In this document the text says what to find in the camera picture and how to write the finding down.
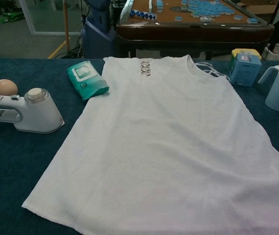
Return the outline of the green wet wipes pack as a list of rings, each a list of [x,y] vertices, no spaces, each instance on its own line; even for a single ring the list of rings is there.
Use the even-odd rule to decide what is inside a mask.
[[[67,68],[67,75],[83,101],[109,90],[109,85],[90,61],[83,61]]]

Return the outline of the blue mahjong tile pile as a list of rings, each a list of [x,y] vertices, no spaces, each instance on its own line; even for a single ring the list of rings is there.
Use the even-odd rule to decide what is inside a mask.
[[[233,15],[235,10],[231,9],[220,0],[181,0],[180,6],[170,7],[174,12],[189,12],[192,17],[220,17],[222,15]]]

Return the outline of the white handheld steam iron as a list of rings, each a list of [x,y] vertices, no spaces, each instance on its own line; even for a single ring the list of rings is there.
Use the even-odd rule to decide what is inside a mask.
[[[0,122],[12,123],[18,131],[52,133],[65,122],[50,93],[33,88],[23,97],[0,95]]]

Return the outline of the dark teal table cloth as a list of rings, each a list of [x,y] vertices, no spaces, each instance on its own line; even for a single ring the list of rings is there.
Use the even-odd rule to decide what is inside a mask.
[[[47,89],[65,125],[51,134],[17,131],[13,124],[0,122],[0,235],[81,235],[76,230],[48,221],[21,207],[62,145],[86,102],[77,94],[67,68],[84,59],[22,59],[0,57],[0,79],[18,85],[19,94],[35,87]],[[279,112],[264,100],[276,73],[261,85],[235,86],[255,120],[268,133],[279,151]]]

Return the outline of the white storage box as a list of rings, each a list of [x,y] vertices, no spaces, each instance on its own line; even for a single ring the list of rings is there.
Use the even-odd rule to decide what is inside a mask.
[[[269,50],[270,44],[267,44],[267,46],[264,48],[263,53],[261,54],[261,57],[266,61],[279,61],[279,54],[272,53]]]

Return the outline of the glass door with white frame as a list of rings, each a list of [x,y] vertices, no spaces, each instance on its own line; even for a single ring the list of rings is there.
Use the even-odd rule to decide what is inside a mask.
[[[63,0],[19,0],[28,28],[33,35],[65,35]],[[81,14],[88,7],[83,0],[67,0],[70,36],[78,36]]]

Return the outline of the brown mahjong table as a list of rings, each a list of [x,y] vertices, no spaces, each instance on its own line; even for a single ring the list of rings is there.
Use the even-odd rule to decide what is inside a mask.
[[[220,0],[235,10],[233,15],[212,18],[202,23],[189,12],[174,12],[170,7],[180,6],[181,0],[127,0],[116,25],[117,41],[122,57],[136,56],[137,50],[187,50],[205,52],[210,59],[214,52],[228,52],[235,48],[253,48],[263,52],[274,26],[230,0]],[[130,17],[132,9],[154,12],[157,20]],[[240,21],[235,15],[243,16]],[[176,22],[175,17],[182,17]],[[255,18],[258,23],[247,23]]]

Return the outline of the yellow-lidded container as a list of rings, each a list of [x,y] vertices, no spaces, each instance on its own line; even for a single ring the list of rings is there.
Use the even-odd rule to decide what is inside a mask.
[[[261,55],[255,49],[236,48],[232,50],[230,60],[230,74],[232,74],[234,67],[237,65],[260,65]]]

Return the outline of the blue mobile robot base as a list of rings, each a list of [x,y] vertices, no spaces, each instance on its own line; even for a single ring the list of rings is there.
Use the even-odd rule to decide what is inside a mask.
[[[116,56],[116,31],[111,27],[111,0],[83,0],[89,7],[82,20],[82,43],[84,57],[102,59]]]

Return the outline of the wooden pole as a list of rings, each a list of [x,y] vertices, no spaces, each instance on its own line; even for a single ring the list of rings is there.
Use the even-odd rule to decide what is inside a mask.
[[[63,3],[66,50],[69,51],[70,42],[69,42],[68,1],[62,0],[62,3]]]

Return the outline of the light blue cardboard box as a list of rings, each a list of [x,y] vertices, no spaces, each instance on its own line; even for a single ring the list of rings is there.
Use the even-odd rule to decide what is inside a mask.
[[[257,55],[238,53],[231,67],[229,81],[232,85],[251,87],[260,68],[261,61]]]

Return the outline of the peach egg-shaped ball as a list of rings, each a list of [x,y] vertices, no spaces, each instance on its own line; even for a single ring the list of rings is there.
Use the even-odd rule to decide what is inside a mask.
[[[0,95],[10,96],[18,94],[17,85],[8,79],[0,79]]]

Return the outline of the blue white snake puzzle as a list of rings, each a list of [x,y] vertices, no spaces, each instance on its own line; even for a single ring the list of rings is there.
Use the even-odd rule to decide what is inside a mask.
[[[130,17],[140,17],[140,18],[152,20],[152,21],[157,20],[157,14],[155,14],[154,12],[145,12],[145,11],[139,11],[139,10],[135,10],[135,9],[132,9],[130,11],[129,16]]]

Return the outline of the white sleeveless top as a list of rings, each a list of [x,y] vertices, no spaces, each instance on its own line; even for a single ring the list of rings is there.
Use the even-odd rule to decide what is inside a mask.
[[[105,59],[23,207],[85,235],[279,235],[279,152],[226,77],[143,63]]]

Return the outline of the green bag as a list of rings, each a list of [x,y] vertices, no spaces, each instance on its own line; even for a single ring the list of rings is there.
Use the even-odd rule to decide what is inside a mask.
[[[23,12],[2,12],[0,13],[0,23],[10,23],[24,19]]]

